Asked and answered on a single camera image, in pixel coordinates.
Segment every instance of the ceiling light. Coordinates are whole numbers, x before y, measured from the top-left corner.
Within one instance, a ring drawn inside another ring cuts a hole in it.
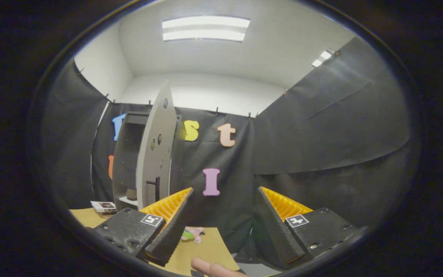
[[[241,42],[244,40],[245,35],[245,33],[233,32],[229,30],[180,30],[177,32],[164,33],[163,40],[169,41],[177,39],[210,38]]]
[[[250,22],[250,19],[231,16],[190,16],[166,20],[162,23],[162,28],[174,28],[189,25],[224,25],[247,28]]]
[[[318,67],[319,65],[321,65],[323,61],[327,60],[328,58],[331,58],[333,54],[334,54],[333,49],[329,49],[322,52],[322,54],[320,54],[320,57],[312,63],[312,66],[315,68]]]
[[[322,52],[322,54],[320,54],[320,56],[322,58],[324,58],[325,60],[327,60],[328,58],[331,58],[331,53],[324,51],[324,52]]]
[[[162,23],[163,40],[202,38],[242,42],[250,22],[247,18],[221,15],[169,19]]]
[[[318,67],[321,63],[322,63],[322,62],[321,62],[320,60],[315,60],[315,61],[312,63],[312,66],[316,68],[316,67]]]

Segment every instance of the white ceiling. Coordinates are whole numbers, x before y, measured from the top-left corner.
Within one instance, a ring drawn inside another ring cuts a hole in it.
[[[251,19],[242,43],[163,42],[162,21],[221,14]],[[292,87],[325,49],[354,34],[293,0],[163,0],[122,19],[119,38],[134,75],[210,73]]]

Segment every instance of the book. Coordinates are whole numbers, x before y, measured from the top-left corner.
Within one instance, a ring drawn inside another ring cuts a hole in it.
[[[113,202],[98,202],[98,201],[90,201],[92,207],[99,214],[115,214],[117,212],[116,205]]]

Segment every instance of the stuffed toy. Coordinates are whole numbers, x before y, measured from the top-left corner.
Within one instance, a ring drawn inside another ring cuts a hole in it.
[[[182,233],[181,240],[194,240],[195,243],[200,244],[203,241],[201,239],[201,233],[204,235],[204,228],[202,227],[194,228],[186,226],[184,232]]]

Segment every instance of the black backdrop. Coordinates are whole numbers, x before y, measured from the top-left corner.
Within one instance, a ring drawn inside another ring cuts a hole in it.
[[[90,206],[90,155],[107,99],[70,60],[49,91],[40,130],[43,166],[50,185],[69,209]]]
[[[113,201],[112,180],[108,174],[109,155],[114,155],[114,124],[112,119],[125,112],[149,112],[149,105],[111,103],[104,112],[93,144],[93,188],[97,200]],[[251,231],[253,213],[253,145],[254,128],[248,117],[176,108],[182,120],[199,122],[198,138],[186,142],[183,151],[181,189],[195,190],[193,212],[188,225],[218,227],[230,252],[241,249]],[[217,128],[230,123],[236,132],[233,147],[220,144]],[[219,196],[204,196],[203,169],[220,169]]]
[[[337,52],[258,116],[256,180],[371,226],[408,187],[417,134],[380,55],[357,37]]]

